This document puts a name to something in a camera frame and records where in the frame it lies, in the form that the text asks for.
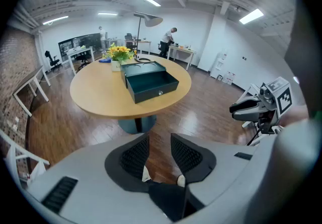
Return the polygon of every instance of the black cable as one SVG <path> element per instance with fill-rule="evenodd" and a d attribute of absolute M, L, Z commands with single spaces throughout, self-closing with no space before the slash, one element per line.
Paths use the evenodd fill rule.
<path fill-rule="evenodd" d="M 255 139 L 256 135 L 258 135 L 258 133 L 259 133 L 260 131 L 261 131 L 261 129 L 260 129 L 260 128 L 258 128 L 257 133 L 254 135 L 254 137 L 252 138 L 252 140 L 250 140 L 250 141 L 249 141 L 249 143 L 247 143 L 247 144 L 246 144 L 246 146 L 251 145 L 251 143 L 254 141 L 254 139 Z"/>

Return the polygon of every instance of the dark green box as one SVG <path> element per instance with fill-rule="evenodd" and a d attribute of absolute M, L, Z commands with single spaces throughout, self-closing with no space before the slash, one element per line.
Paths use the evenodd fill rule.
<path fill-rule="evenodd" d="M 175 91 L 179 81 L 152 61 L 121 65 L 122 79 L 135 103 Z"/>

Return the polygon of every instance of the desk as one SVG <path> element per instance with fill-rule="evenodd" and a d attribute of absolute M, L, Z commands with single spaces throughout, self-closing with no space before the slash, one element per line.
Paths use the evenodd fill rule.
<path fill-rule="evenodd" d="M 138 127 L 141 122 L 141 132 L 147 132 L 155 123 L 154 114 L 185 97 L 191 87 L 191 78 L 173 61 L 152 55 L 144 57 L 166 67 L 167 72 L 179 81 L 175 91 L 135 104 L 122 81 L 121 72 L 112 72 L 110 63 L 95 61 L 79 71 L 71 81 L 71 98 L 81 109 L 93 115 L 120 119 L 119 125 L 125 131 L 124 126 Z M 127 63 L 136 62 L 133 58 Z"/>
<path fill-rule="evenodd" d="M 126 46 L 126 43 L 127 42 L 133 42 L 133 43 L 136 43 L 137 41 L 136 40 L 124 40 L 125 41 L 125 46 Z M 138 43 L 148 43 L 149 44 L 149 51 L 148 51 L 148 54 L 150 55 L 150 52 L 151 52 L 151 42 L 150 41 L 138 41 Z"/>
<path fill-rule="evenodd" d="M 76 75 L 76 71 L 75 71 L 74 65 L 72 64 L 71 56 L 76 55 L 76 54 L 81 53 L 81 52 L 88 51 L 88 50 L 90 50 L 90 51 L 91 51 L 92 62 L 94 62 L 94 61 L 95 61 L 95 59 L 94 59 L 94 55 L 93 55 L 93 48 L 92 48 L 92 47 L 90 47 L 90 48 L 85 48 L 85 49 L 80 49 L 80 50 L 76 50 L 76 51 L 71 51 L 71 52 L 67 52 L 67 53 L 66 53 L 66 55 L 68 56 L 69 65 L 70 65 L 70 67 L 71 67 L 72 72 L 74 73 L 74 75 Z"/>
<path fill-rule="evenodd" d="M 186 67 L 186 70 L 188 70 L 188 67 L 191 64 L 191 60 L 192 60 L 193 55 L 195 54 L 195 51 L 190 50 L 190 49 L 180 49 L 180 48 L 178 48 L 176 46 L 172 46 L 171 45 L 171 46 L 169 46 L 168 59 L 170 57 L 170 52 L 172 52 L 173 61 L 175 61 L 176 60 L 176 57 L 177 57 L 177 54 L 178 54 L 177 53 L 178 51 L 182 51 L 182 52 L 185 52 L 185 53 L 189 53 L 190 54 L 190 56 L 189 56 L 189 62 L 188 62 L 188 65 Z"/>
<path fill-rule="evenodd" d="M 120 46 L 120 44 L 118 44 L 119 43 L 119 41 L 122 41 L 121 39 L 107 39 L 106 40 L 106 42 L 107 42 L 107 44 L 106 44 L 106 49 L 108 49 L 109 47 L 111 47 L 111 45 L 113 44 L 113 43 L 115 43 L 115 46 Z"/>
<path fill-rule="evenodd" d="M 13 96 L 15 97 L 15 99 L 17 100 L 17 102 L 19 103 L 19 105 L 24 109 L 24 111 L 28 114 L 28 116 L 32 116 L 32 114 L 30 113 L 30 111 L 26 108 L 26 106 L 22 103 L 22 101 L 19 99 L 17 93 L 23 88 L 25 87 L 26 85 L 29 86 L 32 94 L 36 97 L 36 93 L 34 91 L 34 89 L 32 89 L 32 86 L 30 85 L 30 82 L 31 81 L 34 81 L 34 83 L 36 84 L 38 90 L 40 91 L 41 95 L 44 97 L 44 99 L 46 100 L 46 102 L 48 102 L 48 98 L 46 96 L 46 94 L 44 93 L 44 91 L 42 90 L 40 84 L 38 83 L 38 80 L 37 80 L 37 74 L 42 71 L 42 73 L 44 74 L 44 77 L 47 81 L 47 84 L 48 86 L 50 86 L 50 82 L 47 78 L 47 75 L 45 73 L 45 70 L 43 68 L 43 66 L 41 65 L 40 67 L 38 67 L 36 70 L 32 71 L 30 74 L 28 74 L 25 78 L 22 79 L 22 81 L 18 84 L 17 88 L 14 90 L 13 92 Z"/>

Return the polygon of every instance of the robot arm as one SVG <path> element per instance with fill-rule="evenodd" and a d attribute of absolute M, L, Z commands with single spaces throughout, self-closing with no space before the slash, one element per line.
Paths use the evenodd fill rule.
<path fill-rule="evenodd" d="M 278 77 L 268 84 L 263 83 L 258 95 L 239 99 L 229 111 L 233 119 L 257 122 L 263 134 L 273 134 L 272 126 L 291 106 L 290 83 Z"/>

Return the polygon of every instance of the brick wall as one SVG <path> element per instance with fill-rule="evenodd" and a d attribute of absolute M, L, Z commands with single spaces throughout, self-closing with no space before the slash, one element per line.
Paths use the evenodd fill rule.
<path fill-rule="evenodd" d="M 8 26 L 0 39 L 0 128 L 23 148 L 25 148 L 28 115 L 12 93 L 18 83 L 38 66 L 34 36 Z M 28 86 L 25 86 L 18 96 L 29 109 L 33 95 Z M 19 118 L 19 123 L 17 131 L 14 131 L 12 126 L 16 123 L 16 117 Z M 9 146 L 2 139 L 0 146 L 4 157 Z M 26 159 L 17 162 L 19 175 L 28 173 Z"/>

